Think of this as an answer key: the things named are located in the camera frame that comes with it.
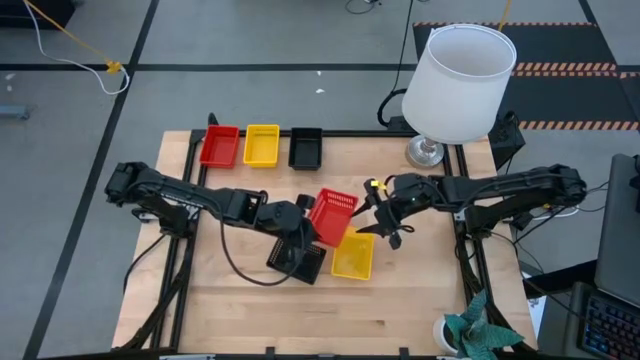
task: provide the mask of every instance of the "lamp shade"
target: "lamp shade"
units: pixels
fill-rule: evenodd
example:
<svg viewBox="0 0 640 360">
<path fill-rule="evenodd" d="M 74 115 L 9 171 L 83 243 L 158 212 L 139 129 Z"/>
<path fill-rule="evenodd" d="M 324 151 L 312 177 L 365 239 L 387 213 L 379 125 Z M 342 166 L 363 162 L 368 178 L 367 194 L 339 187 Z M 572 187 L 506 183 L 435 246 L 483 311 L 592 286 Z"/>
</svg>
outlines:
<svg viewBox="0 0 640 360">
<path fill-rule="evenodd" d="M 516 63 L 504 34 L 479 25 L 432 30 L 402 100 L 402 113 L 420 134 L 463 144 L 493 127 Z"/>
</svg>

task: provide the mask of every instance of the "potted plant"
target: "potted plant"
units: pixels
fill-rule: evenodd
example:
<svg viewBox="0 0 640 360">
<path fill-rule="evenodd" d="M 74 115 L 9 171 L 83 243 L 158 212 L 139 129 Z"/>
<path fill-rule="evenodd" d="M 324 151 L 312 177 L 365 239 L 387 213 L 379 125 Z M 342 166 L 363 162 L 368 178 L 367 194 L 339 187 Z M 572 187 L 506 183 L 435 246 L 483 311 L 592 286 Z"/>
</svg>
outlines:
<svg viewBox="0 0 640 360">
<path fill-rule="evenodd" d="M 524 339 L 513 330 L 487 323 L 483 317 L 487 293 L 482 290 L 461 315 L 445 314 L 433 327 L 436 343 L 447 354 L 473 360 L 496 360 L 492 349 L 511 346 Z"/>
</svg>

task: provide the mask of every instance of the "red basket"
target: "red basket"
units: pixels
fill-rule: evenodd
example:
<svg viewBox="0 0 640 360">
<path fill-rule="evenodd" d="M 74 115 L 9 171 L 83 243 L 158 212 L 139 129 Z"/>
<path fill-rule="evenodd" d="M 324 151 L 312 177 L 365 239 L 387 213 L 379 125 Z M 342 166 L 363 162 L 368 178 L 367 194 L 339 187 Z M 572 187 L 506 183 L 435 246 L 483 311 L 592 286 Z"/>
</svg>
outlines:
<svg viewBox="0 0 640 360">
<path fill-rule="evenodd" d="M 210 125 L 204 138 L 200 163 L 208 167 L 234 166 L 240 131 L 235 126 Z"/>
<path fill-rule="evenodd" d="M 309 219 L 318 233 L 318 241 L 338 247 L 357 204 L 356 196 L 329 189 L 320 190 L 309 213 Z"/>
</svg>

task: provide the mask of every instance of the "lamp base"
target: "lamp base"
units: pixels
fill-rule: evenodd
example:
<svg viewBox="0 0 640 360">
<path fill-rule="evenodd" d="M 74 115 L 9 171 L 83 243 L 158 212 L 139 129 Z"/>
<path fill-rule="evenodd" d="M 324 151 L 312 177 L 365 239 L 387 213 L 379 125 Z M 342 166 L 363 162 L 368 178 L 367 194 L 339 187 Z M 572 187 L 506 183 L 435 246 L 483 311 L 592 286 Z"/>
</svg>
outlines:
<svg viewBox="0 0 640 360">
<path fill-rule="evenodd" d="M 444 147 L 423 135 L 413 137 L 405 153 L 407 161 L 417 168 L 431 168 L 444 157 Z"/>
</svg>

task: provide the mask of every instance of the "yellow plastic bin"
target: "yellow plastic bin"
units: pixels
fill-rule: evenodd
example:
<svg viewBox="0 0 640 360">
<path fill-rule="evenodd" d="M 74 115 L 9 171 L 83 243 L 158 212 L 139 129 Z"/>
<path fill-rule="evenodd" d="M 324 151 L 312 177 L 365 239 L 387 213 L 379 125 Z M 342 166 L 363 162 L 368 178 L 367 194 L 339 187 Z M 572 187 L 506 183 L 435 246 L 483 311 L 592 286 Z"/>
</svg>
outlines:
<svg viewBox="0 0 640 360">
<path fill-rule="evenodd" d="M 279 143 L 280 126 L 247 126 L 247 135 L 244 142 L 244 163 L 254 168 L 276 167 Z"/>
<path fill-rule="evenodd" d="M 333 251 L 331 275 L 349 279 L 369 280 L 373 263 L 373 234 L 358 234 L 350 226 L 340 246 Z"/>
</svg>

